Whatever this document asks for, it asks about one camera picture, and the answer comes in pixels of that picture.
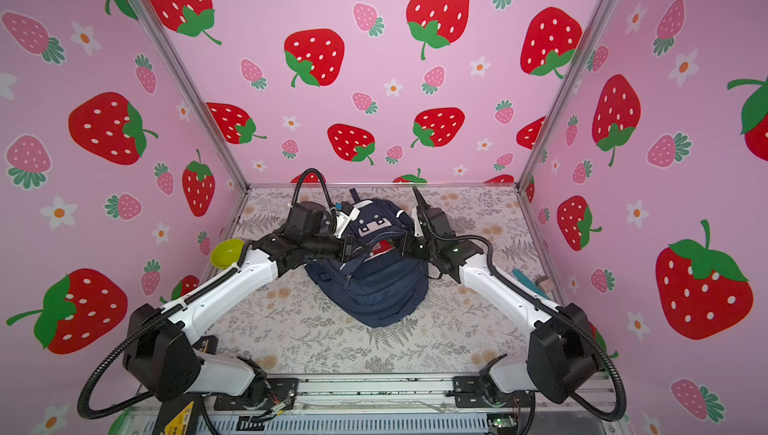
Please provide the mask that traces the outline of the navy blue student backpack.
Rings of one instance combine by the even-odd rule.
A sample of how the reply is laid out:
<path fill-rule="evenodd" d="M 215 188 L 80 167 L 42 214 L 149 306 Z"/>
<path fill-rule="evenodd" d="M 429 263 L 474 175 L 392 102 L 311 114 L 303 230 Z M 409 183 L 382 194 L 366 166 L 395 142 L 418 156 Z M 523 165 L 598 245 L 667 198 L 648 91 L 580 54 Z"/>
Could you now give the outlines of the navy blue student backpack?
<path fill-rule="evenodd" d="M 352 188 L 353 204 L 360 210 L 345 233 L 355 236 L 368 250 L 365 256 L 346 264 L 319 260 L 305 265 L 310 279 L 347 314 L 372 327 L 386 327 L 410 315 L 425 299 L 429 289 L 426 261 L 403 257 L 396 251 L 370 258 L 381 240 L 393 244 L 412 232 L 410 215 L 394 202 L 363 199 Z"/>

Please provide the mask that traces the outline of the red small card pack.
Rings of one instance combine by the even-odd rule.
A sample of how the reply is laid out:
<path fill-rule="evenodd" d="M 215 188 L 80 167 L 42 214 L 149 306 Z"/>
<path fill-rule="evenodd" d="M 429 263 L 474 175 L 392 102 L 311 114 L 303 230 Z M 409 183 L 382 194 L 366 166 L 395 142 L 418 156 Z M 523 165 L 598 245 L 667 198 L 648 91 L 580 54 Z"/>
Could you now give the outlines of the red small card pack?
<path fill-rule="evenodd" d="M 393 244 L 389 240 L 381 240 L 381 241 L 377 242 L 374 245 L 374 247 L 372 248 L 372 250 L 371 250 L 371 252 L 369 254 L 369 257 L 370 258 L 375 258 L 375 257 L 378 257 L 380 255 L 384 255 L 384 254 L 387 254 L 389 252 L 396 251 L 396 250 L 397 250 L 397 245 L 396 244 Z"/>

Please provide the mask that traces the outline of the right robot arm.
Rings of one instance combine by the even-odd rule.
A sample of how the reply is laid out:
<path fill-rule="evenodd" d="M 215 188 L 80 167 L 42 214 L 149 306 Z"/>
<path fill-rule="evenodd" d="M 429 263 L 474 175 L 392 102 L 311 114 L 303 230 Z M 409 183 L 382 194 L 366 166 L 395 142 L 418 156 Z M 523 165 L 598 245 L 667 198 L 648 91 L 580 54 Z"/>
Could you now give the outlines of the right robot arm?
<path fill-rule="evenodd" d="M 586 313 L 577 305 L 561 306 L 538 295 L 493 262 L 494 247 L 480 235 L 459 235 L 445 212 L 414 193 L 415 229 L 400 244 L 408 258 L 423 259 L 440 274 L 450 276 L 483 296 L 507 318 L 529 332 L 523 359 L 502 355 L 479 372 L 476 394 L 490 406 L 502 406 L 515 393 L 543 395 L 552 403 L 573 400 L 606 422 L 623 419 L 627 409 L 625 385 L 614 362 L 591 333 Z M 614 407 L 602 410 L 579 395 L 579 388 L 604 371 L 615 394 Z"/>

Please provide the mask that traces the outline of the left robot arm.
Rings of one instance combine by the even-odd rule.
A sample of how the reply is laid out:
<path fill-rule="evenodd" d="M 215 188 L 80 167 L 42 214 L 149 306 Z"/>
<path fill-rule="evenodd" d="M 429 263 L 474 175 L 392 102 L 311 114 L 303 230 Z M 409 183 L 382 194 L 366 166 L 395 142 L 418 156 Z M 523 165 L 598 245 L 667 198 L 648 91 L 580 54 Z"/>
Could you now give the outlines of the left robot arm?
<path fill-rule="evenodd" d="M 223 315 L 262 286 L 308 262 L 349 262 L 363 252 L 346 234 L 359 211 L 352 204 L 320 205 L 294 199 L 286 221 L 258 240 L 244 243 L 234 261 L 198 288 L 159 308 L 144 305 L 131 316 L 129 334 L 97 366 L 77 401 L 81 418 L 95 420 L 154 397 L 226 395 L 257 408 L 270 397 L 267 376 L 251 360 L 201 353 L 194 344 Z M 91 396 L 107 369 L 121 359 L 145 392 L 109 408 L 91 407 Z"/>

